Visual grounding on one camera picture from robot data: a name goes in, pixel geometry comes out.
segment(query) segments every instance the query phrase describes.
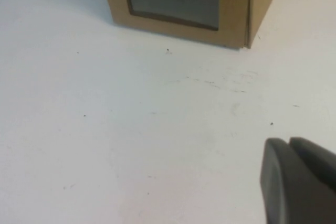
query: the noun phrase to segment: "white floor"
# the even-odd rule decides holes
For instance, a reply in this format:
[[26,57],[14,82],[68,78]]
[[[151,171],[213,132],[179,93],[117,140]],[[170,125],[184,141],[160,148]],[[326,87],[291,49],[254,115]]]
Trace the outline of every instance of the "white floor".
[[335,3],[274,0],[235,51],[0,0],[0,223],[265,223],[264,140],[336,151]]

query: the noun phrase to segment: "brown cardboard box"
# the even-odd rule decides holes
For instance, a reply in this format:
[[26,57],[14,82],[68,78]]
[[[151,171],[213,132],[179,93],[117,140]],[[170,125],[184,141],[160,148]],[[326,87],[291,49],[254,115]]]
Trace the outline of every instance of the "brown cardboard box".
[[117,24],[227,47],[251,47],[272,0],[108,0]]

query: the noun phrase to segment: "box window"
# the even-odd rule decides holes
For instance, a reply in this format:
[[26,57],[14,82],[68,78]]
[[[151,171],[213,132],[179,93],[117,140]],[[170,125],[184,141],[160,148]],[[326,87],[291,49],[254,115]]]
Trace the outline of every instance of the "box window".
[[131,15],[218,30],[219,0],[128,0]]

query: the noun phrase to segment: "floor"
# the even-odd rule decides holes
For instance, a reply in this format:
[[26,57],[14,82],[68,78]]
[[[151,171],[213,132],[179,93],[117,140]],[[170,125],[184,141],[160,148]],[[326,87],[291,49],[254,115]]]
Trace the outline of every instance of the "floor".
[[0,0],[0,223],[265,223],[265,139],[336,152],[335,17],[274,0],[231,50],[106,0]]

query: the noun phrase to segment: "black object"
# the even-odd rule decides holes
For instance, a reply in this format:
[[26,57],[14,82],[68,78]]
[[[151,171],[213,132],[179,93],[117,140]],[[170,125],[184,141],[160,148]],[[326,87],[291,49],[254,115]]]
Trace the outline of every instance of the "black object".
[[319,145],[268,139],[260,182],[268,224],[336,224],[336,155]]

